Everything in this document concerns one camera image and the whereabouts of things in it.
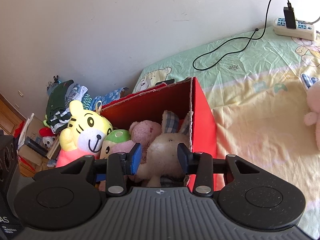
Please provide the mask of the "green plush toy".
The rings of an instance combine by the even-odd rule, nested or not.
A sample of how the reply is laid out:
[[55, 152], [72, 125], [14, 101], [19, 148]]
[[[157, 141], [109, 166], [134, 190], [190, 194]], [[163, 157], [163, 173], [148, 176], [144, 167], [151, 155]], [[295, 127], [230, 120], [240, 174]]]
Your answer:
[[113, 146], [121, 142], [126, 142], [130, 139], [131, 135], [128, 130], [115, 129], [104, 139], [100, 152], [100, 159], [107, 159]]

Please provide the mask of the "white plush rabbit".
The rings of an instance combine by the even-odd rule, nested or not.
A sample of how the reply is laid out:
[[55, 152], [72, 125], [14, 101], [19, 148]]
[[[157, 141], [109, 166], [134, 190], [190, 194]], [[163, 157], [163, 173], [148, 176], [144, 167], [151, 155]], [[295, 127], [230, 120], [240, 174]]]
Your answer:
[[162, 132], [147, 149], [146, 163], [141, 164], [137, 178], [147, 180], [147, 187], [160, 187], [161, 177], [183, 178], [184, 173], [177, 157], [177, 147], [180, 143], [189, 146], [190, 114], [180, 124], [179, 117], [164, 111], [162, 115]]
[[315, 138], [316, 145], [319, 149], [320, 140], [320, 124], [319, 124], [319, 112], [320, 112], [320, 97], [319, 97], [319, 78], [310, 77], [306, 74], [302, 74], [301, 80], [306, 89], [306, 102], [310, 108], [310, 112], [304, 115], [304, 124], [306, 126], [315, 125]]

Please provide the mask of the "pink plush rabbit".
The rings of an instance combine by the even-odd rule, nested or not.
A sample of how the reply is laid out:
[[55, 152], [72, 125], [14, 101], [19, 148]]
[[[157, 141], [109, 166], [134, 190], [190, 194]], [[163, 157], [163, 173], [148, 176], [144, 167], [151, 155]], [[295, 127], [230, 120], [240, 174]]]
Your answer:
[[156, 137], [161, 134], [162, 127], [159, 123], [150, 120], [141, 122], [135, 121], [131, 124], [128, 131], [131, 135], [131, 139], [113, 146], [110, 155], [118, 152], [130, 152], [135, 143], [140, 143], [142, 147], [142, 157], [140, 162], [143, 164], [146, 162], [148, 147]]

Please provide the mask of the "yellow tiger plush toy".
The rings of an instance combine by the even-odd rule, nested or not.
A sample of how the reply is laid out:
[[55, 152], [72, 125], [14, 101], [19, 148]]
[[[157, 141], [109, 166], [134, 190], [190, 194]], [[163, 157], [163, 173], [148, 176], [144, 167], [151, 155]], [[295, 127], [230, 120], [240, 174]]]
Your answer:
[[65, 166], [84, 155], [100, 158], [103, 141], [113, 131], [112, 124], [100, 114], [84, 109], [82, 102], [69, 104], [71, 119], [59, 136], [61, 146], [56, 167]]

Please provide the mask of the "cardboard box with clutter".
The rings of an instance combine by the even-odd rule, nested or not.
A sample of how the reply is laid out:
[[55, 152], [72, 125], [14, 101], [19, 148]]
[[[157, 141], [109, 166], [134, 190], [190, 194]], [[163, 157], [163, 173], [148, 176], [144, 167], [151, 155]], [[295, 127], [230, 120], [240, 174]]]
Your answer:
[[21, 127], [17, 150], [20, 173], [32, 177], [54, 168], [61, 150], [59, 136], [33, 114]]

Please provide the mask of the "red cardboard box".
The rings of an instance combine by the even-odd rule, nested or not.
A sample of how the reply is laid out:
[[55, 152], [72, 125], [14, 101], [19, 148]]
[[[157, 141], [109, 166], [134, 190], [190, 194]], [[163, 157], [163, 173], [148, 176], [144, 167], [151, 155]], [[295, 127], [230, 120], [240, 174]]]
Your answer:
[[[196, 174], [185, 174], [180, 178], [191, 191], [209, 197], [214, 191], [213, 159], [216, 156], [216, 123], [212, 111], [198, 80], [194, 77], [173, 85], [161, 85], [143, 92], [129, 95], [105, 106], [101, 113], [116, 128], [129, 130], [135, 121], [150, 120], [162, 126], [164, 111], [175, 113], [180, 124], [187, 113], [190, 114], [189, 151], [196, 154]], [[135, 175], [125, 175], [122, 169], [122, 157], [125, 152], [111, 154], [108, 157], [106, 179], [103, 185], [110, 195], [126, 193], [128, 180], [147, 180]]]

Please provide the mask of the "blue floral towel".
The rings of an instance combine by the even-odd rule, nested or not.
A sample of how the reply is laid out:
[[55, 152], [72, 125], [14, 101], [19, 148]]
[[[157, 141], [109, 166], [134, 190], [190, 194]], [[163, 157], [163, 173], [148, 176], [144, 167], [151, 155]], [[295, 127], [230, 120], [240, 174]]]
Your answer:
[[112, 92], [109, 92], [103, 96], [96, 96], [93, 98], [89, 105], [89, 110], [95, 110], [95, 105], [98, 101], [101, 101], [102, 106], [111, 103], [112, 101], [119, 100], [129, 89], [127, 87], [118, 88]]

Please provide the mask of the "black smartphone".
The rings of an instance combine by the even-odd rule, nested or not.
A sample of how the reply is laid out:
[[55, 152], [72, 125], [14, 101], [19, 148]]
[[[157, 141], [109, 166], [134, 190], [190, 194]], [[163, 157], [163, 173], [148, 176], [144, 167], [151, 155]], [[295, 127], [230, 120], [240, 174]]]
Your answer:
[[168, 80], [164, 80], [164, 81], [159, 81], [155, 84], [155, 86], [162, 85], [162, 84], [170, 85], [172, 83], [175, 83], [175, 79], [168, 79]]

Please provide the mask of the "pile of folded clothes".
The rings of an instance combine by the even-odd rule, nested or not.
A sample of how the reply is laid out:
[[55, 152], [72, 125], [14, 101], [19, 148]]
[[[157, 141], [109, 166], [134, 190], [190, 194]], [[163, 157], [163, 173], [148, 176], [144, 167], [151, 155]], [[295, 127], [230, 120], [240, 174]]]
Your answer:
[[88, 95], [88, 88], [75, 83], [73, 80], [62, 82], [59, 76], [53, 77], [54, 82], [48, 82], [47, 94], [49, 96], [44, 125], [52, 130], [53, 134], [59, 134], [67, 127], [71, 119], [69, 104], [73, 100], [82, 101]]

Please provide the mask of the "cartoon bear bed sheet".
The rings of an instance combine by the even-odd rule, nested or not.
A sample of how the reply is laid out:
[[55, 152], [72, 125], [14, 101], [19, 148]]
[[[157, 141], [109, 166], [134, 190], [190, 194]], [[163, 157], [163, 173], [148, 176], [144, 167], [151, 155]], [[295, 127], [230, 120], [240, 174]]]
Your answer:
[[219, 40], [146, 67], [139, 92], [173, 79], [198, 79], [217, 127], [217, 156], [236, 154], [296, 185], [306, 198], [299, 226], [319, 237], [319, 149], [300, 76], [319, 77], [319, 42], [276, 35]]

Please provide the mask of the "wooden cabinet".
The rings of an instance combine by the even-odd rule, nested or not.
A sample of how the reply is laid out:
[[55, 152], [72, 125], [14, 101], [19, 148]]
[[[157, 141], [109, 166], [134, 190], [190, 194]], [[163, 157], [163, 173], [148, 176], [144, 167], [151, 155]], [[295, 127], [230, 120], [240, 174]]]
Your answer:
[[3, 130], [5, 134], [14, 135], [15, 130], [19, 128], [23, 121], [25, 121], [25, 117], [9, 103], [3, 95], [0, 95], [1, 130]]

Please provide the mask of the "white power strip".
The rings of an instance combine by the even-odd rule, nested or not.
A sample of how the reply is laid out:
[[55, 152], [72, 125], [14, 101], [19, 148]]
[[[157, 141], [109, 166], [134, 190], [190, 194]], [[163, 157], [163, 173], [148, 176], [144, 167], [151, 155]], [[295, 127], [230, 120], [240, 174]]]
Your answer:
[[296, 21], [296, 28], [288, 28], [285, 18], [276, 18], [273, 23], [273, 30], [277, 35], [302, 38], [315, 41], [317, 37], [316, 29], [313, 24], [304, 21]]

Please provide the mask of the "black charger adapter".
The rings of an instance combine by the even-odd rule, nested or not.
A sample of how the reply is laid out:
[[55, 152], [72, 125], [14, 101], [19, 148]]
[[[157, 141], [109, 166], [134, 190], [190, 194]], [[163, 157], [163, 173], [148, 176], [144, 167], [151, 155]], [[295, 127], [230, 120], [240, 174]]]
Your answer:
[[293, 7], [284, 7], [285, 24], [289, 29], [296, 29], [296, 19]]

